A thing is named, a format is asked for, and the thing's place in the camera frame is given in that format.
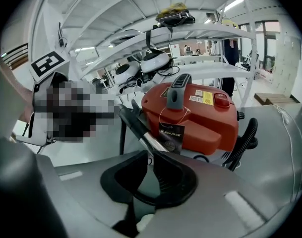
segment ceiling light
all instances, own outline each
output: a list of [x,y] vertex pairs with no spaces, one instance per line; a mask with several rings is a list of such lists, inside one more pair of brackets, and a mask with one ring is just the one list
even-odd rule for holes
[[94,49],[95,49],[95,47],[81,48],[81,51],[83,51],[83,50],[94,50]]
[[236,0],[236,1],[232,2],[230,5],[226,6],[225,11],[231,9],[232,7],[238,5],[241,2],[243,2],[243,0]]

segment black handle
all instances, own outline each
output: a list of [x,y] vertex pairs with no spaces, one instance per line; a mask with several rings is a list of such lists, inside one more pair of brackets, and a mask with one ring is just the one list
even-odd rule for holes
[[133,134],[140,140],[148,129],[145,125],[128,109],[126,106],[119,104],[119,117],[130,128]]
[[151,48],[151,30],[149,30],[149,31],[146,32],[145,41],[146,41],[146,46],[149,48],[149,50],[152,53],[154,53],[154,54],[161,54],[161,53],[163,53],[163,51]]
[[166,107],[168,109],[182,110],[184,105],[184,92],[187,84],[191,84],[191,75],[184,73],[178,76],[167,91]]

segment black hose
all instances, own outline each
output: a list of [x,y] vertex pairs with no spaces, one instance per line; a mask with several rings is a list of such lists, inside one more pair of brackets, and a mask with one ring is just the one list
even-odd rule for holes
[[[240,140],[241,140],[241,136],[238,136],[238,138],[237,138],[237,143],[239,143]],[[257,139],[256,137],[254,137],[254,138],[251,140],[251,142],[250,142],[250,144],[249,144],[247,150],[254,149],[255,147],[258,146],[258,144],[259,144],[258,139]]]
[[252,142],[257,129],[258,129],[257,119],[251,118],[242,138],[237,140],[235,148],[233,149],[229,158],[224,162],[224,164],[230,163],[232,161],[237,160],[238,158],[241,158],[244,151],[250,146],[250,143]]
[[193,157],[193,159],[195,159],[195,160],[197,160],[198,158],[202,158],[202,159],[204,159],[206,162],[209,163],[209,159],[208,159],[206,156],[204,156],[203,154],[197,154],[197,155],[195,155],[195,156]]
[[237,158],[236,160],[232,161],[232,163],[231,163],[230,166],[228,167],[228,169],[229,169],[230,171],[233,172],[233,171],[236,169],[237,165],[238,165],[239,162],[240,162],[240,159],[241,159],[242,155],[243,155],[243,153],[241,154],[241,156],[240,156],[239,158]]
[[248,146],[247,149],[248,149],[248,150],[254,149],[255,147],[258,146],[258,144],[259,144],[258,139],[257,139],[256,137],[254,137],[254,138],[252,139],[252,141],[250,142],[250,144],[249,144],[249,146]]

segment vacuum cleaner handle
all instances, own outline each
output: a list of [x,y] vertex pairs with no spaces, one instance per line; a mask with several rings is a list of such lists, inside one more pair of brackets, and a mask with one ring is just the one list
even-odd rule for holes
[[148,129],[143,123],[123,104],[119,104],[119,117],[132,130],[133,134],[140,140]]
[[184,73],[178,76],[167,92],[166,107],[173,110],[183,110],[184,92],[187,84],[191,84],[191,75]]
[[131,129],[131,131],[137,137],[139,142],[150,153],[152,152],[152,149],[162,152],[168,152],[168,150],[151,135],[147,127],[126,106],[124,106],[123,104],[119,104],[119,108],[119,117],[122,119],[120,135],[120,155],[124,153],[124,140],[126,130],[125,125],[127,125]]

